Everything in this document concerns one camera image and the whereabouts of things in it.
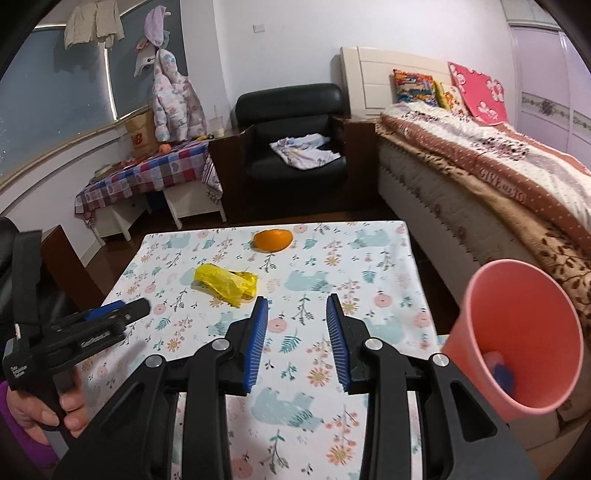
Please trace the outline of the purple sleeve forearm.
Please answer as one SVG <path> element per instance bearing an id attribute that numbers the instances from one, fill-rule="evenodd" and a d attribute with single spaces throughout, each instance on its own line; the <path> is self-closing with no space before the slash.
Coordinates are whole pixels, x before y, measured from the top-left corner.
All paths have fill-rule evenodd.
<path id="1" fill-rule="evenodd" d="M 37 469 L 49 469 L 58 463 L 58 457 L 51 446 L 43 445 L 31 438 L 17 423 L 7 403 L 8 382 L 1 383 L 1 418 L 8 430 L 8 442 L 16 447 L 16 451 Z"/>

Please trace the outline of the person's left hand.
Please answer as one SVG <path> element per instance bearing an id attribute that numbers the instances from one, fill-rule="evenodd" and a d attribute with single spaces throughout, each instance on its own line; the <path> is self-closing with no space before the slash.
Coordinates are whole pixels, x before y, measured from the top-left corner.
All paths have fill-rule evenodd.
<path id="1" fill-rule="evenodd" d="M 77 438 L 89 423 L 88 406 L 82 388 L 82 378 L 77 369 L 71 377 L 74 386 L 60 395 L 61 408 L 66 412 L 64 425 Z M 24 432 L 35 442 L 48 446 L 49 441 L 42 425 L 58 426 L 59 419 L 42 400 L 23 391 L 7 389 L 5 394 L 8 412 Z"/>

